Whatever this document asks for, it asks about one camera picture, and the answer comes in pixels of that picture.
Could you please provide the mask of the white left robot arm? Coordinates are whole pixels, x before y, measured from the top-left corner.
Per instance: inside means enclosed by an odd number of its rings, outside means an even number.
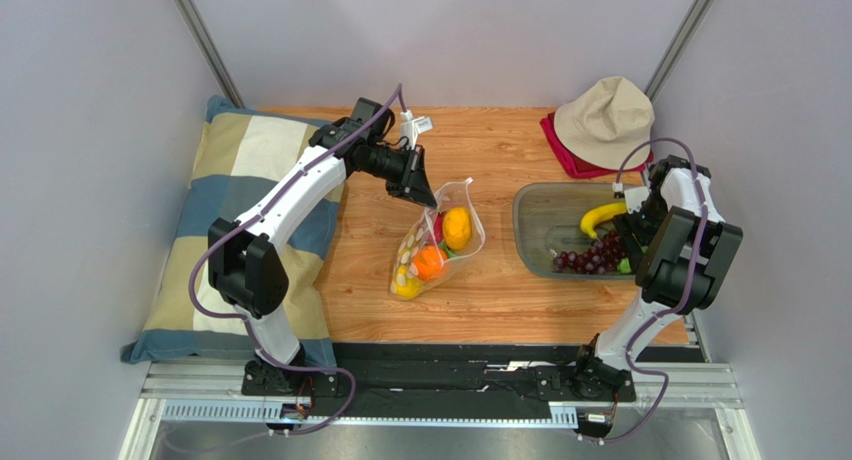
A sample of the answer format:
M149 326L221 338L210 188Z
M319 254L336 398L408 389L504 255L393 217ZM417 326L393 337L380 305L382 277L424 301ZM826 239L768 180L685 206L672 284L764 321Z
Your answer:
M303 347L284 307L290 280L280 254L295 230L354 173L384 181L389 196L436 208L417 141L433 122L389 104L361 98L352 113L320 127L304 153L270 192L234 221L218 219L209 247L193 267L241 320L259 360L285 372L304 372Z

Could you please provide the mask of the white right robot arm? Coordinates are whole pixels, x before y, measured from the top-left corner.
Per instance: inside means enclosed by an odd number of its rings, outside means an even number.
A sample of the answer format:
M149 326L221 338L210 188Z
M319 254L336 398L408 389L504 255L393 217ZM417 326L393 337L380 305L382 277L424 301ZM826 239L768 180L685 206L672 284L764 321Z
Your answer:
M629 189L615 217L638 287L619 320L577 359L598 377L625 375L657 335L716 299L744 238L718 213L708 168L670 155L651 169L645 189Z

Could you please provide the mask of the clear polka-dot zip bag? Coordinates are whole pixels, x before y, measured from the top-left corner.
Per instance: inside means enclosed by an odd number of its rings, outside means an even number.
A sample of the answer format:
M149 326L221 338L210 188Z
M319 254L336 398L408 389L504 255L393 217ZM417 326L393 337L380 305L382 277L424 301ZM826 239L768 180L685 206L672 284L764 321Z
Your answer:
M470 195L471 177L435 192L437 207L425 208L400 242L389 293L413 300L463 270L483 248L486 234Z

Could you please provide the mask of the red dragon fruit toy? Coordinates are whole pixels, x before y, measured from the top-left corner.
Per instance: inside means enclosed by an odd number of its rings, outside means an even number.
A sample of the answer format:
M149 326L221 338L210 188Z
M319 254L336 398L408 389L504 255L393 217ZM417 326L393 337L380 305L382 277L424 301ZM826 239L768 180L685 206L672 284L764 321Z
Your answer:
M436 245L441 244L444 241L443 234L443 221L444 221L445 213L443 211L439 211L435 214L432 220L432 239L433 243Z

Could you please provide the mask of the yellow pear toy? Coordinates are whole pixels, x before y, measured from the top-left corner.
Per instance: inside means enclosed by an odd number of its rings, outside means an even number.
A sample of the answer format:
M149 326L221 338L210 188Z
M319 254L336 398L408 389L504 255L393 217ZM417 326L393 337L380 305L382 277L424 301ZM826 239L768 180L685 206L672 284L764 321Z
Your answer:
M402 299L414 299L422 291L423 283L411 274L405 265L397 268L391 284L391 292Z

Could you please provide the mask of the orange fruit toy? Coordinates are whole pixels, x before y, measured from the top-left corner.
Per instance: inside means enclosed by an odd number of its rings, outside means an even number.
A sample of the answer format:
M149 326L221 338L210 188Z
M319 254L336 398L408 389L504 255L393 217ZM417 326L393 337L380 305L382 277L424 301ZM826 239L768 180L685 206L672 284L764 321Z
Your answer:
M427 245L412 257L410 270L423 282L435 281L443 275L447 260L443 249Z

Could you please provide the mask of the yellow potato toy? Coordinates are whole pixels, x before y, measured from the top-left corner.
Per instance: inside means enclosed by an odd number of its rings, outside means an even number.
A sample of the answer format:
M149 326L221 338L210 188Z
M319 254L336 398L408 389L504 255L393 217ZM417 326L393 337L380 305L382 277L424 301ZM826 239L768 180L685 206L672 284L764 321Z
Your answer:
M454 207L444 213L442 223L446 246L454 251L463 250L473 237L472 216L466 207Z

